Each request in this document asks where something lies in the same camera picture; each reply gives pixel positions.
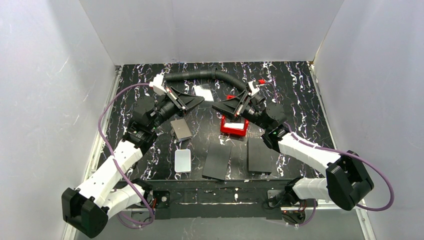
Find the white striped credit card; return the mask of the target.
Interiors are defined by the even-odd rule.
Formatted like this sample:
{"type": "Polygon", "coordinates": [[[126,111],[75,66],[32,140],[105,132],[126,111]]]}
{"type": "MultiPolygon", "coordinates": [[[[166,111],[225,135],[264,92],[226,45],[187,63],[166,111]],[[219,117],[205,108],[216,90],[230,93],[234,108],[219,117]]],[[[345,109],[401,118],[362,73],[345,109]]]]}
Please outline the white striped credit card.
{"type": "Polygon", "coordinates": [[[245,124],[243,122],[226,122],[224,124],[224,127],[229,129],[243,130],[245,127],[245,124]]]}

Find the red plastic tray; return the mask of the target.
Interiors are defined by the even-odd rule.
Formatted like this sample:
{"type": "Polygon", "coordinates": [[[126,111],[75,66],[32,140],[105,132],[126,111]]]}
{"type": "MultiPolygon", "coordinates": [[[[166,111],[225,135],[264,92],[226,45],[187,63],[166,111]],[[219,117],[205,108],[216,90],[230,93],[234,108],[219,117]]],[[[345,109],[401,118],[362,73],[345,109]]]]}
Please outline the red plastic tray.
{"type": "Polygon", "coordinates": [[[226,116],[222,115],[220,123],[220,132],[222,134],[233,135],[238,137],[245,137],[249,121],[245,118],[238,120],[229,120],[226,116]]]}

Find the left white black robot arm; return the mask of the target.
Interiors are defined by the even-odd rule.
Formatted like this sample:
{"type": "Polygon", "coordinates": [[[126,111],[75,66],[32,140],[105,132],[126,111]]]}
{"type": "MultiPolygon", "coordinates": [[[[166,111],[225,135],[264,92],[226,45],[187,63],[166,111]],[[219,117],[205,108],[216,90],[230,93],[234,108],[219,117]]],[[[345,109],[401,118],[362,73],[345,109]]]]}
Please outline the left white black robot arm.
{"type": "Polygon", "coordinates": [[[67,188],[62,196],[63,220],[89,238],[98,236],[109,219],[122,210],[142,203],[149,211],[151,224],[155,212],[147,201],[152,186],[142,180],[130,181],[126,172],[148,152],[157,139],[155,129],[174,115],[181,117],[204,101],[204,97],[186,94],[168,87],[158,98],[141,96],[134,104],[126,132],[107,160],[76,188],[67,188]]]}

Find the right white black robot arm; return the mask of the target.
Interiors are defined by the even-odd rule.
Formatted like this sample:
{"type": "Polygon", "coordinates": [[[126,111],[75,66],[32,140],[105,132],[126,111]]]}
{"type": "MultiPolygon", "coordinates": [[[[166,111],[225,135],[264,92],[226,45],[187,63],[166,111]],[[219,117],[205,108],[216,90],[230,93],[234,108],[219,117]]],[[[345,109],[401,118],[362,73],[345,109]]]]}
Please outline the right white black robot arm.
{"type": "Polygon", "coordinates": [[[264,130],[261,138],[272,150],[293,157],[323,175],[322,178],[297,177],[282,193],[283,201],[332,201],[343,210],[352,210],[374,189],[364,164],[352,152],[340,153],[310,142],[286,126],[287,117],[281,104],[263,104],[247,91],[233,98],[215,102],[212,108],[228,119],[240,117],[264,130]]]}

